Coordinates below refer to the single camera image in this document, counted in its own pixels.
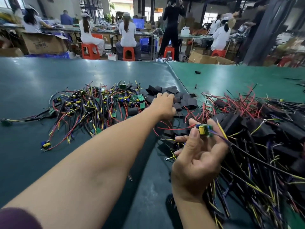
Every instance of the white shirt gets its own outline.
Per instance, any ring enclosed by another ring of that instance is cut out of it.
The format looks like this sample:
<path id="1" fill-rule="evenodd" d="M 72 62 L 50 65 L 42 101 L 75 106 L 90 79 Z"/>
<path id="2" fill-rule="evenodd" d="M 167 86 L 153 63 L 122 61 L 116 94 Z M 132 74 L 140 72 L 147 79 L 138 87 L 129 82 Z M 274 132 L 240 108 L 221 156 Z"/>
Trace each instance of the white shirt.
<path id="1" fill-rule="evenodd" d="M 228 20 L 230 20 L 230 19 L 234 18 L 232 13 L 226 13 L 226 14 L 223 14 L 223 15 L 222 15 L 222 19 L 224 19 L 224 17 L 227 17 L 227 18 L 228 18 Z"/>
<path id="2" fill-rule="evenodd" d="M 220 25 L 220 20 L 216 19 L 215 21 L 212 22 L 211 26 L 210 26 L 210 31 L 209 34 L 214 34 L 216 29 L 219 27 Z"/>
<path id="3" fill-rule="evenodd" d="M 129 22 L 128 32 L 124 30 L 124 22 L 120 23 L 120 34 L 122 35 L 121 46 L 123 47 L 135 47 L 137 42 L 135 41 L 134 35 L 136 33 L 135 24 Z"/>
<path id="4" fill-rule="evenodd" d="M 227 41 L 229 40 L 231 29 L 229 28 L 228 32 L 224 31 L 224 26 L 219 27 L 216 32 L 213 34 L 214 42 L 211 45 L 211 50 L 223 50 Z"/>
<path id="5" fill-rule="evenodd" d="M 24 19 L 21 20 L 21 24 L 24 26 L 25 28 L 25 32 L 27 33 L 41 33 L 41 24 L 40 22 L 42 22 L 42 19 L 35 15 L 35 19 L 36 19 L 36 24 L 32 25 L 32 24 L 28 24 L 24 21 Z"/>

